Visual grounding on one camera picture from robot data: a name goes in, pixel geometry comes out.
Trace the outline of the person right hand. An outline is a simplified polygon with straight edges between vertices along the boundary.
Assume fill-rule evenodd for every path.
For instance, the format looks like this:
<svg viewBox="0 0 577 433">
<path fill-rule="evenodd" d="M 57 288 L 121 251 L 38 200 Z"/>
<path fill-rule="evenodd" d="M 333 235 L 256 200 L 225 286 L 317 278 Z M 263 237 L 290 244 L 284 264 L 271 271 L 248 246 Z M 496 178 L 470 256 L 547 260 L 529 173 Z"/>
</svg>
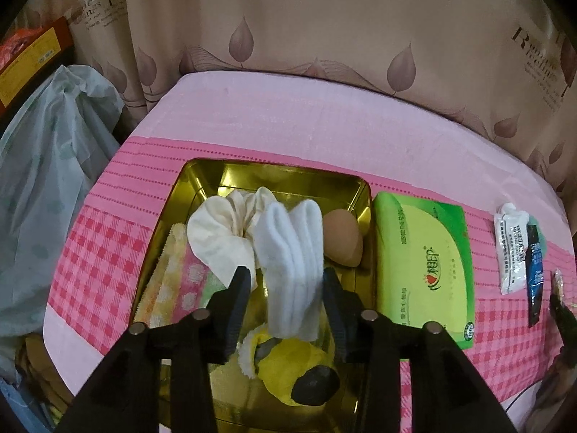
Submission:
<svg viewBox="0 0 577 433">
<path fill-rule="evenodd" d="M 537 391 L 524 432 L 544 432 L 576 380 L 576 350 L 562 347 Z"/>
</svg>

